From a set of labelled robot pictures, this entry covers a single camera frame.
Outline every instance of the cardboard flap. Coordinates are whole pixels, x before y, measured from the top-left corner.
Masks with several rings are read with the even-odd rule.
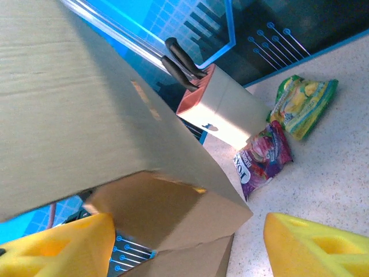
[[[0,221],[142,170],[244,205],[170,108],[58,0],[6,1],[0,13]]]
[[[231,256],[232,244],[233,244],[234,235],[229,239],[229,243],[227,248],[224,251],[223,258],[220,261],[217,274],[215,277],[226,277],[227,269],[229,264],[229,257]]]
[[[115,227],[151,249],[188,248],[233,234],[250,210],[213,192],[141,172],[100,188],[86,201],[89,212],[107,212]]]
[[[228,246],[233,236],[218,239],[193,248],[159,253],[127,271],[124,277],[225,277],[219,275],[224,255],[229,258]]]

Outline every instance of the black knife handle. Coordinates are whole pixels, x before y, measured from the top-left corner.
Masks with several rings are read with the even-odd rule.
[[[178,65],[176,65],[171,59],[167,56],[162,56],[161,63],[168,70],[170,75],[172,75],[180,84],[182,84],[186,89],[190,92],[194,92],[198,89],[197,86],[192,84],[189,79],[187,79],[186,75],[182,72]]]
[[[168,38],[165,41],[165,46],[167,46],[173,57],[198,79],[207,75],[205,72],[197,68],[191,57],[181,48],[176,38]]]

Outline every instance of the white knife block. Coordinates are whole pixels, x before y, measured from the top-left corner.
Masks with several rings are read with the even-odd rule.
[[[215,64],[205,72],[206,77],[192,81],[199,89],[185,92],[176,114],[241,149],[249,137],[265,129],[270,108]]]

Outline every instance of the yellow snack bag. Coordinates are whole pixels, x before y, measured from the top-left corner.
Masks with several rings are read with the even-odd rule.
[[[338,80],[310,81],[293,75],[278,88],[276,104],[268,121],[277,120],[295,139],[307,136],[328,105]]]

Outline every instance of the countertop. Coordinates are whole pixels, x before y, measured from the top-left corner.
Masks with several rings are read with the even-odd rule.
[[[293,74],[338,79],[336,97],[306,141],[287,135],[294,162],[251,195],[254,216],[236,232],[227,277],[273,276],[263,242],[268,212],[369,236],[369,36],[246,89],[272,106],[278,86]],[[241,194],[236,150],[211,135],[204,147]]]

